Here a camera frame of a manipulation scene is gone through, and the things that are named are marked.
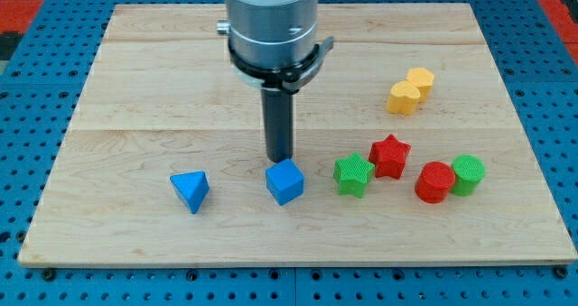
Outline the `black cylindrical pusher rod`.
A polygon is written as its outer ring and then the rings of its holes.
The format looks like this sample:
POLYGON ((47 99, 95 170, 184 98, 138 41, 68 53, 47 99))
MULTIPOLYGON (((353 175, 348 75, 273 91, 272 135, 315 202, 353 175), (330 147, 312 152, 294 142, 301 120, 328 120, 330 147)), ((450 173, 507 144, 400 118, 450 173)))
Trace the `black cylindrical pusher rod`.
POLYGON ((261 104, 267 157, 272 162, 290 159, 294 150, 293 97, 262 89, 261 104))

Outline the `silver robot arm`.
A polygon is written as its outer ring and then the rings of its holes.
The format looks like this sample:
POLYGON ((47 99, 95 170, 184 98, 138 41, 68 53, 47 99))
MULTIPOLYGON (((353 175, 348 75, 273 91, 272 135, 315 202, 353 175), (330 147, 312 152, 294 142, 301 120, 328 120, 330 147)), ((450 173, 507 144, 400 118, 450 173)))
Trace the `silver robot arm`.
POLYGON ((228 37, 238 76, 261 92, 266 154, 293 157, 293 97, 320 71, 334 38, 317 39, 318 0, 224 0, 227 18, 217 32, 228 37))

